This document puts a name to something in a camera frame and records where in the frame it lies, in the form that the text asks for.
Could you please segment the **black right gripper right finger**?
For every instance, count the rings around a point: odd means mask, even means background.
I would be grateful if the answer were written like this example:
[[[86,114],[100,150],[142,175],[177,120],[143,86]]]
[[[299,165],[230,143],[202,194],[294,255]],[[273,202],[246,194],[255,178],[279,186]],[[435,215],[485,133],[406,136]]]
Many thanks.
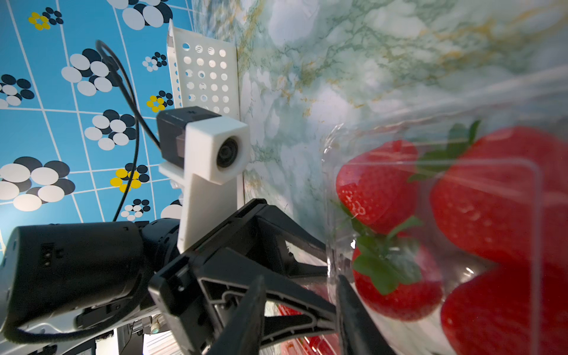
[[[342,354],[395,355],[345,276],[338,276],[336,291]]]

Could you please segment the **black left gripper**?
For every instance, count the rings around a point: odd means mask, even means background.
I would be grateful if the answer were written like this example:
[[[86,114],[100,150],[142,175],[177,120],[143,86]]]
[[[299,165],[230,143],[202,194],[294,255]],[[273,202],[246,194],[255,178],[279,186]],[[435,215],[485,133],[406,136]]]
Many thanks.
[[[254,199],[157,272],[149,293],[183,354],[258,354],[336,331],[336,307],[286,278],[327,274],[324,242]]]

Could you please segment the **red strawberry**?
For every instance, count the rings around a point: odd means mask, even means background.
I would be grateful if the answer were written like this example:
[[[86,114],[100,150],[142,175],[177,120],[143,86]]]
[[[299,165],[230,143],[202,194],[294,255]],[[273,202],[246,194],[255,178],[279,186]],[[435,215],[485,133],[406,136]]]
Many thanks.
[[[567,353],[567,275],[541,280],[540,354]],[[499,267],[456,287],[441,310],[442,329],[457,354],[530,354],[531,272]]]
[[[433,255],[408,230],[422,225],[411,216],[385,235],[361,230],[351,263],[362,301],[385,317],[416,322],[442,302],[442,275]]]
[[[419,186],[408,179],[417,158],[417,148],[405,140],[356,156],[337,175],[339,200],[363,225],[386,235],[416,211]]]
[[[567,267],[567,142],[515,126],[476,138],[454,126],[444,150],[426,152],[410,182],[434,178],[430,208],[455,246],[503,264]]]

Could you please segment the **white perforated plastic basket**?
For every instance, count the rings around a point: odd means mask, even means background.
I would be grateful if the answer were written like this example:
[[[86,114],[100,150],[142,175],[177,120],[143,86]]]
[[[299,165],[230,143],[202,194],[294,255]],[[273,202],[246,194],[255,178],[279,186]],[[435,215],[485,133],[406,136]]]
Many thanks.
[[[174,107],[199,106],[240,120],[236,47],[176,28],[170,21],[167,61]]]

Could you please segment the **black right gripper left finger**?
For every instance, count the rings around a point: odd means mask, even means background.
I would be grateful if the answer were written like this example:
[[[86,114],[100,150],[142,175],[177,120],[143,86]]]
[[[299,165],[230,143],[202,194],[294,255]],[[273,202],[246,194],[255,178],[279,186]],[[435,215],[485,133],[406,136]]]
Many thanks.
[[[265,280],[263,276],[259,276],[250,285],[236,313],[207,354],[259,354],[264,332],[265,304]]]

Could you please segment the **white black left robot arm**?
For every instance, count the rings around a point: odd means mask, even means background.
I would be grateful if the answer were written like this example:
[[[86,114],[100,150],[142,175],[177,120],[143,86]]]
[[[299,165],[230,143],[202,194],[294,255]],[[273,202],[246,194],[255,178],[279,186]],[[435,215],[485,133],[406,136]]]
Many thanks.
[[[196,244],[180,222],[22,226],[1,263],[1,333],[14,344],[78,342],[159,311],[184,354],[257,354],[333,334],[337,311],[306,288],[324,244],[276,206],[249,201]]]

